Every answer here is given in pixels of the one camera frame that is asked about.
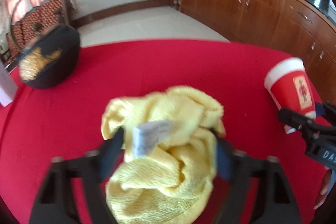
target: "yellow cloth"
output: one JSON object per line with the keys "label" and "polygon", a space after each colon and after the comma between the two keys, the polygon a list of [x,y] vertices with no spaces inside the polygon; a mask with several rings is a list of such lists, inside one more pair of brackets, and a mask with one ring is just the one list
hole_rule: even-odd
{"label": "yellow cloth", "polygon": [[[110,101],[102,117],[104,139],[125,129],[124,162],[106,185],[106,201],[122,224],[193,223],[202,213],[216,175],[216,138],[225,135],[223,107],[205,93],[169,88],[143,98]],[[133,129],[144,122],[171,120],[167,141],[145,157],[132,155]]]}

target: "tile floor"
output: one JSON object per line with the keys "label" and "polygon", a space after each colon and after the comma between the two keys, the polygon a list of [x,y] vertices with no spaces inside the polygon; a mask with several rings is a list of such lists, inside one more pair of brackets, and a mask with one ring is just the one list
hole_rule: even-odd
{"label": "tile floor", "polygon": [[171,7],[127,12],[79,29],[82,46],[144,38],[198,38],[227,41],[219,33]]}

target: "finger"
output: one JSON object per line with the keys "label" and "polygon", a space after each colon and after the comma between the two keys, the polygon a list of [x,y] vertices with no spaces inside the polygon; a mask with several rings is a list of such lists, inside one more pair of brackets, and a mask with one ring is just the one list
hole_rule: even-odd
{"label": "finger", "polygon": [[323,177],[322,180],[322,186],[321,186],[321,191],[320,194],[324,195],[328,192],[329,188],[330,188],[330,184],[331,184],[331,171],[329,170],[325,176]]}
{"label": "finger", "polygon": [[327,198],[327,194],[324,194],[324,195],[320,195],[316,198],[316,201],[315,201],[315,207],[314,207],[314,210],[318,209],[319,207],[322,206],[322,204],[325,202]]}

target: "red table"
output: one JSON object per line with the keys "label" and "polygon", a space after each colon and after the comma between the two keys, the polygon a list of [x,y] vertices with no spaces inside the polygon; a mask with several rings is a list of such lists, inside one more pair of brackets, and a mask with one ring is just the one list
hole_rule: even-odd
{"label": "red table", "polygon": [[[263,86],[267,72],[288,57],[239,43],[167,39],[84,48],[73,75],[49,90],[23,85],[15,70],[16,99],[0,107],[0,195],[19,222],[27,224],[50,159],[79,157],[102,143],[101,115],[110,99],[189,85],[225,107],[227,139],[236,149],[262,159],[280,158],[303,223],[309,223],[324,167],[304,155],[299,133],[285,135]],[[319,101],[314,88],[313,94]],[[209,223],[209,215],[216,214],[221,183],[215,180],[210,205],[197,223]],[[90,223],[80,181],[75,181],[75,194],[82,222]]]}

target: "red container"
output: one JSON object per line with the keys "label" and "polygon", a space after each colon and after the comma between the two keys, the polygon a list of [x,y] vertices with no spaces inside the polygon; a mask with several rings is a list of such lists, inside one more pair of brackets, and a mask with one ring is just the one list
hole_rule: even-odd
{"label": "red container", "polygon": [[[301,59],[292,57],[278,63],[267,74],[264,86],[278,109],[289,108],[316,119],[314,98]],[[285,131],[289,134],[295,129],[285,126]]]}

